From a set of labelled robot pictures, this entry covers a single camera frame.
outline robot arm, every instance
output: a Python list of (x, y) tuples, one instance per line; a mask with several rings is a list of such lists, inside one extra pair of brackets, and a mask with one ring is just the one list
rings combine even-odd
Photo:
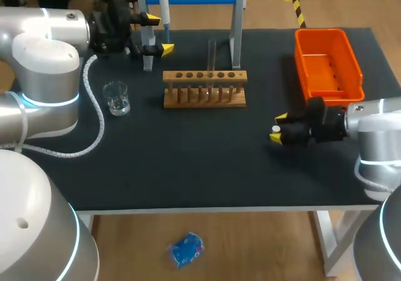
[(59, 136), (75, 127), (80, 56), (89, 43), (80, 11), (0, 8), (0, 59), (22, 90), (0, 96), (0, 143)]
[(0, 150), (0, 280), (96, 281), (96, 243), (46, 173)]
[(401, 184), (401, 98), (326, 106), (321, 98), (308, 101), (304, 113), (276, 118), (270, 138), (283, 145), (307, 145), (358, 140), (360, 157), (355, 174), (366, 194), (384, 201)]

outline orange plastic crate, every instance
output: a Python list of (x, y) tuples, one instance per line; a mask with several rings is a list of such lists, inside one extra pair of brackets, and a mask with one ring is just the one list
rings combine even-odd
[(295, 62), (305, 100), (321, 96), (326, 105), (362, 101), (363, 76), (342, 29), (299, 29)]

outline black table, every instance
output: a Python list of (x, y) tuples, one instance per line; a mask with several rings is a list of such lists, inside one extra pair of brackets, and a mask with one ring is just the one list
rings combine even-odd
[[(366, 99), (401, 95), (370, 29), (345, 30), (363, 73)], [(205, 70), (207, 42), (216, 39), (216, 69), (230, 70), (227, 31), (172, 32), (175, 52), (156, 60), (154, 71), (122, 55), (99, 59), (90, 84), (102, 101), (111, 80), (128, 84), (131, 111), (113, 117), (103, 104), (105, 136), (90, 154), (59, 159), (24, 153), (38, 163), (76, 210), (151, 210), (209, 207), (354, 207), (377, 204), (353, 175), (357, 143), (283, 148), (268, 140), (274, 117), (301, 108), (294, 63), (294, 29), (245, 30), (242, 69), (247, 107), (164, 110), (163, 70)], [(98, 133), (98, 118), (81, 89), (77, 127), (33, 145), (74, 152)]]

